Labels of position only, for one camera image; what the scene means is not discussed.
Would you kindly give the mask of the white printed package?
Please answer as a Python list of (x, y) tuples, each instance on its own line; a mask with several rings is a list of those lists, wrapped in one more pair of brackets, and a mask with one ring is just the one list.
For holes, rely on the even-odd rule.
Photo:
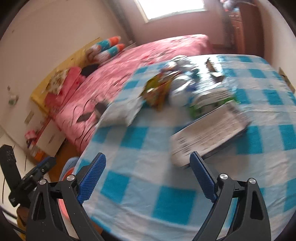
[(187, 167), (194, 151), (206, 159), (246, 131), (250, 124), (251, 120), (236, 102), (229, 101), (171, 136), (171, 162)]

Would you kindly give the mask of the white plastic bag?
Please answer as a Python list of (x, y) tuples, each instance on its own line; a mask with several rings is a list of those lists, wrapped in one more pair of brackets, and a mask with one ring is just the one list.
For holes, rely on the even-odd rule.
[(132, 97), (109, 103), (108, 108), (98, 120), (97, 128), (109, 126), (129, 126), (144, 104), (142, 97)]

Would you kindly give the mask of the white bedside table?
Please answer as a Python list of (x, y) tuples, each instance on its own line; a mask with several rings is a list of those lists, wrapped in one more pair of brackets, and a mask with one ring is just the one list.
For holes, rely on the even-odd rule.
[(45, 157), (54, 157), (66, 137), (56, 123), (48, 118), (39, 130), (30, 130), (25, 134), (30, 155), (41, 162)]

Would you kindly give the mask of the yellow wooden headboard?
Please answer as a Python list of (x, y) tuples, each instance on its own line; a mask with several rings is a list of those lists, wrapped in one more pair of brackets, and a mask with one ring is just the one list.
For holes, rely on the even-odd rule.
[(101, 37), (93, 40), (92, 42), (89, 42), (87, 45), (77, 50), (74, 54), (68, 57), (60, 65), (54, 68), (33, 90), (33, 92), (30, 95), (30, 99), (38, 106), (38, 108), (43, 114), (49, 113), (49, 109), (45, 105), (45, 99), (48, 94), (48, 91), (52, 91), (55, 88), (53, 85), (53, 81), (58, 80), (58, 82), (61, 83), (62, 79), (66, 78), (66, 74), (71, 67), (83, 68), (87, 66), (89, 64), (89, 61), (86, 57), (86, 51), (91, 46), (100, 41), (102, 41)]

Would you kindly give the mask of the black phone on bed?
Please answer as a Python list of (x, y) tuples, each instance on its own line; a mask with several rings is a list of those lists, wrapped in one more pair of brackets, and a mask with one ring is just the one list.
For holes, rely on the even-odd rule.
[(93, 111), (82, 114), (81, 116), (79, 116), (76, 123), (85, 122), (85, 121), (89, 120), (90, 117), (92, 116), (92, 114), (93, 114)]

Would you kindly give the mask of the blue white checkered tablecloth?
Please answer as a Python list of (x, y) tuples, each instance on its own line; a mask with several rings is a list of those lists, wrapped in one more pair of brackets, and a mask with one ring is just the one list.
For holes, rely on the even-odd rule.
[(215, 175), (257, 181), (274, 240), (295, 212), (295, 96), (259, 56), (192, 60), (202, 72), (210, 60), (224, 75), (250, 120), (246, 132), (217, 148), (223, 135), (238, 130), (233, 118), (219, 117), (196, 125), (174, 145), (172, 136), (192, 122), (188, 108), (143, 106), (129, 126), (96, 129), (74, 170), (98, 153), (105, 154), (106, 167), (83, 207), (120, 240), (192, 240), (212, 207), (189, 167), (189, 156), (197, 151)]

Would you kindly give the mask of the folded pink blanket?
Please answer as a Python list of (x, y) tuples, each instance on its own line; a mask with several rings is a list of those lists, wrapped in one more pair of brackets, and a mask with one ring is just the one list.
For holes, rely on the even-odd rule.
[(45, 105), (51, 113), (59, 112), (84, 82), (86, 77), (80, 74), (81, 70), (80, 67), (71, 67), (60, 93), (55, 95), (48, 92)]

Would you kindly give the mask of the green white snack packet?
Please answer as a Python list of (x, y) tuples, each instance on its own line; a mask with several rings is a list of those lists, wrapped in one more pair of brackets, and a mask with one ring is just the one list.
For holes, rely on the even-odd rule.
[(193, 98), (189, 105), (189, 114), (191, 118), (197, 119), (232, 100), (237, 101), (237, 98), (228, 90), (206, 91)]

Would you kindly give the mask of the black garment on bed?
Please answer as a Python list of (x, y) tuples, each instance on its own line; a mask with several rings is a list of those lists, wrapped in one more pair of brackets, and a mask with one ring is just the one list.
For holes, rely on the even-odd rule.
[(90, 64), (82, 68), (80, 74), (82, 76), (88, 77), (93, 72), (95, 72), (99, 68), (99, 64)]

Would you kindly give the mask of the white plastic bottle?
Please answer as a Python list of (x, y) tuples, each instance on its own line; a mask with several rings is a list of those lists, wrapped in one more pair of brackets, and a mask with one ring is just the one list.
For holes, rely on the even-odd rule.
[(169, 104), (178, 108), (187, 106), (190, 103), (195, 90), (196, 82), (191, 78), (175, 78), (171, 82), (171, 88), (168, 97)]

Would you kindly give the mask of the upper striped bolster pillow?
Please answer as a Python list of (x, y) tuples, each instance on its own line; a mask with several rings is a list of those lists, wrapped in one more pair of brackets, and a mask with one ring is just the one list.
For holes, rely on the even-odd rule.
[(115, 46), (116, 44), (118, 44), (121, 40), (121, 36), (114, 36), (105, 40), (102, 40), (100, 42), (95, 43), (94, 45), (92, 45), (87, 51), (86, 51), (86, 55), (90, 55), (90, 54), (98, 54), (102, 51), (105, 51), (113, 46)]

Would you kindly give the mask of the small torn dark wrapper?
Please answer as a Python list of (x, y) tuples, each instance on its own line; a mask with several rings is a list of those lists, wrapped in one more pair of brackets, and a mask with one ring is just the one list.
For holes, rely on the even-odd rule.
[(224, 79), (224, 75), (221, 72), (218, 72), (218, 70), (214, 67), (211, 60), (208, 58), (205, 62), (206, 68), (208, 69), (210, 75), (213, 77), (213, 79), (216, 82), (222, 82)]

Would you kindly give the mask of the yellow green snack bag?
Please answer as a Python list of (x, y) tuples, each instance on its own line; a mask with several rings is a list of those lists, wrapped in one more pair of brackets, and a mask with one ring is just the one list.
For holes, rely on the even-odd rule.
[(171, 83), (180, 73), (180, 71), (158, 73), (146, 82), (140, 96), (151, 108), (161, 111), (170, 90)]

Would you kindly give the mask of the brown wooden cabinet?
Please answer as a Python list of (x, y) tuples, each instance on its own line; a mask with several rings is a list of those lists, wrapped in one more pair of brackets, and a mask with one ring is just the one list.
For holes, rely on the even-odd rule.
[(263, 24), (257, 5), (238, 1), (228, 16), (237, 53), (264, 57)]

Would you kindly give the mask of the folded blankets on cabinet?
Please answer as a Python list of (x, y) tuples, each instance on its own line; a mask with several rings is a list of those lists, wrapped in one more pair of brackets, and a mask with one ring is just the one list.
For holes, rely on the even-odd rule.
[(226, 11), (232, 11), (236, 5), (237, 5), (238, 0), (220, 0), (220, 3), (222, 3), (222, 7)]

